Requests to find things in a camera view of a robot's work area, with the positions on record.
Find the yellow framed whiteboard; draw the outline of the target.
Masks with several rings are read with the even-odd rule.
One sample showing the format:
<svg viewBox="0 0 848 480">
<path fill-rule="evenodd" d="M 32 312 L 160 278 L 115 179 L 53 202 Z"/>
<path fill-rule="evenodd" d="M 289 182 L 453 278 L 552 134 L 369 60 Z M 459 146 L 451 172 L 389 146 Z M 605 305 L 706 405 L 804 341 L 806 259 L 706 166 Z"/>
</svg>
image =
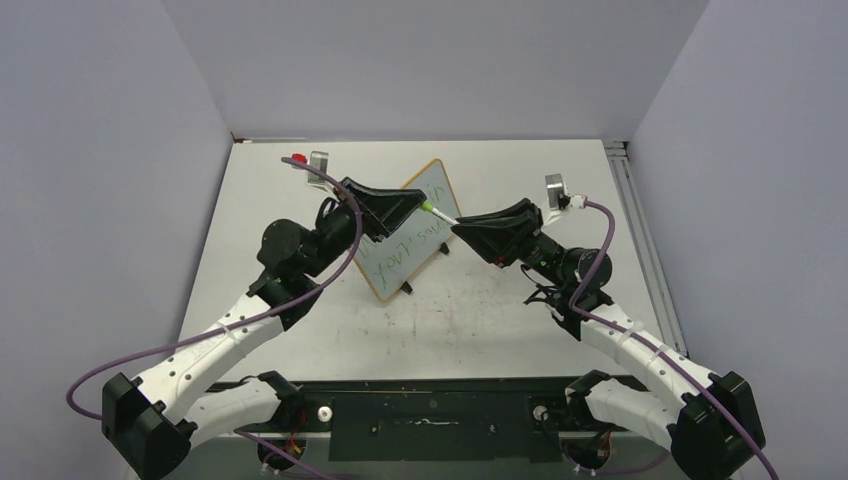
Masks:
<svg viewBox="0 0 848 480">
<path fill-rule="evenodd" d="M 461 215 L 442 160 L 429 162 L 404 186 L 423 191 L 427 201 L 448 217 Z M 387 302 L 397 293 L 409 290 L 412 277 L 446 249 L 452 237 L 453 232 L 443 219 L 417 210 L 387 239 L 375 243 L 364 237 L 354 262 L 376 298 Z"/>
</svg>

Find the white green marker pen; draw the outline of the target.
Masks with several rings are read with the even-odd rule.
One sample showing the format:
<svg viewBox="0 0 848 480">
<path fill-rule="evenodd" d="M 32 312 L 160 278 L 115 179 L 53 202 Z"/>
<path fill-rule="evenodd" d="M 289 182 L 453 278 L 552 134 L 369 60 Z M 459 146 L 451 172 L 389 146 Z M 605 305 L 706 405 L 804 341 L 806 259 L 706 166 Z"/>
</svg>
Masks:
<svg viewBox="0 0 848 480">
<path fill-rule="evenodd" d="M 448 216 L 447 214 L 443 213 L 442 211 L 438 210 L 437 208 L 433 208 L 431 210 L 431 213 L 433 215 L 435 215 L 437 218 L 439 218 L 440 220 L 444 221 L 449 226 L 455 226 L 455 225 L 458 224 L 458 222 L 454 218 Z"/>
</svg>

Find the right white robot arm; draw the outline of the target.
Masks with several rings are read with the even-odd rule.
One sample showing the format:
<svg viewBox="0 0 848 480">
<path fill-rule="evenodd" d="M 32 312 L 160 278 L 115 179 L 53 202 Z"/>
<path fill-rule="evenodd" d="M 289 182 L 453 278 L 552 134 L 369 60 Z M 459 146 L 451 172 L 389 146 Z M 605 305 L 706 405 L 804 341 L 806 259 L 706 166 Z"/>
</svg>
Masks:
<svg viewBox="0 0 848 480">
<path fill-rule="evenodd" d="M 637 433 L 668 452 L 690 479 L 728 479 L 753 458 L 776 478 L 763 452 L 766 439 L 750 384 L 733 371 L 720 375 L 666 345 L 605 292 L 613 274 L 608 249 L 615 217 L 596 202 L 575 200 L 606 217 L 598 249 L 558 243 L 544 233 L 542 212 L 528 199 L 450 223 L 484 262 L 500 269 L 518 263 L 524 275 L 538 274 L 524 302 L 544 305 L 561 329 L 644 387 L 636 390 L 593 370 L 565 389 L 569 421 L 579 428 L 611 425 Z"/>
</svg>

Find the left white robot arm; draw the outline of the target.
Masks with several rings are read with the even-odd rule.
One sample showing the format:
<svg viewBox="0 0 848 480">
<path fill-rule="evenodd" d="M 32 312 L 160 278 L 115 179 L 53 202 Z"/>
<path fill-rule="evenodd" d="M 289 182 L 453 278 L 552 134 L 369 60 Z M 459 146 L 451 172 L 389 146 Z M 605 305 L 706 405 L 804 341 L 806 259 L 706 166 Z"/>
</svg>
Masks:
<svg viewBox="0 0 848 480">
<path fill-rule="evenodd" d="M 102 432 L 137 476 L 162 479 L 193 448 L 245 425 L 290 428 L 298 416 L 297 395 L 276 372 L 227 391 L 207 391 L 303 318 L 323 289 L 316 277 L 340 256 L 353 259 L 361 237 L 386 239 L 426 201 L 419 189 L 374 189 L 345 178 L 322 202 L 313 228 L 289 219 L 271 222 L 257 253 L 262 272 L 200 341 L 103 385 Z"/>
</svg>

